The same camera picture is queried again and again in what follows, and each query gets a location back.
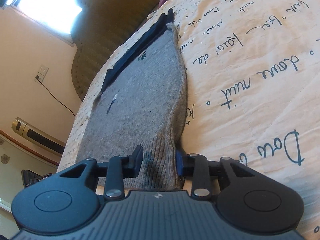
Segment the bedspread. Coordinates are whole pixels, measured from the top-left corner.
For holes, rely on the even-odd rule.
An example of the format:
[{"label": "bedspread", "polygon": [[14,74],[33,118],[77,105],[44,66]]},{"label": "bedspread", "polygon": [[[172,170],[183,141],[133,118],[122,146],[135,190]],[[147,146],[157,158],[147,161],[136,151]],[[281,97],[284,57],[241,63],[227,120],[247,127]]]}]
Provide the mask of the bedspread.
[{"label": "bedspread", "polygon": [[107,69],[169,8],[188,79],[183,148],[293,188],[298,231],[320,239],[320,0],[168,0],[93,80],[58,170],[74,164]]}]

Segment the textured grip surface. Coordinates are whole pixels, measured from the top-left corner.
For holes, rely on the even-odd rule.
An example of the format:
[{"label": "textured grip surface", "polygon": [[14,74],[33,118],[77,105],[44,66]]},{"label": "textured grip surface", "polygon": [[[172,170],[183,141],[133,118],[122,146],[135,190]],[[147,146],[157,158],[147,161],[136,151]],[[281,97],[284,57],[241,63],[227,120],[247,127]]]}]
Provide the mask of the textured grip surface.
[{"label": "textured grip surface", "polygon": [[303,240],[296,231],[276,236],[257,236],[240,231],[222,220],[210,202],[193,200],[186,191],[132,191],[122,201],[107,203],[92,223],[76,232],[37,236],[21,231],[13,239]]}]

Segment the window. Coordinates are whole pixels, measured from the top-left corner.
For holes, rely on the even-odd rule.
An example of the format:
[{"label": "window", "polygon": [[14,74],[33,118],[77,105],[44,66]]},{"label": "window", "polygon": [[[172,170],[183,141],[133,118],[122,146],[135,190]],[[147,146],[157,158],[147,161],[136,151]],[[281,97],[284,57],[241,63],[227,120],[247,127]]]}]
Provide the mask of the window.
[{"label": "window", "polygon": [[8,0],[7,5],[71,42],[73,21],[82,11],[75,0]]}]

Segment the logo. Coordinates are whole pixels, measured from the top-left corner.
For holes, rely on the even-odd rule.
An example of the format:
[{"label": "logo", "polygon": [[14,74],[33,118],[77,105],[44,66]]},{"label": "logo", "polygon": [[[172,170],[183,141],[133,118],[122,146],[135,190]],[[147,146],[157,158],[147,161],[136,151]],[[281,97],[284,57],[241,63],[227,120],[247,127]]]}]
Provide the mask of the logo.
[{"label": "logo", "polygon": [[159,198],[162,198],[163,197],[163,195],[162,194],[160,194],[160,193],[156,193],[156,194],[154,194],[153,195],[155,198],[157,198],[157,199],[159,199]]},{"label": "logo", "polygon": [[146,52],[144,52],[138,59],[143,60],[146,57]]}]

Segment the black strap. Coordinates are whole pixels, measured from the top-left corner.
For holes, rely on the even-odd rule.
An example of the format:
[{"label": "black strap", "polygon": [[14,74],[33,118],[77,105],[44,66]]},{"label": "black strap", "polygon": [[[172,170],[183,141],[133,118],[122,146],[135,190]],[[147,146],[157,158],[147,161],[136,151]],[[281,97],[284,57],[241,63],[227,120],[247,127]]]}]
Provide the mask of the black strap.
[{"label": "black strap", "polygon": [[143,50],[151,45],[167,29],[167,23],[172,23],[174,18],[173,9],[169,9],[168,15],[161,14],[159,20],[119,59],[113,69],[108,69],[103,81],[101,93],[110,86],[119,74],[132,62]]}]

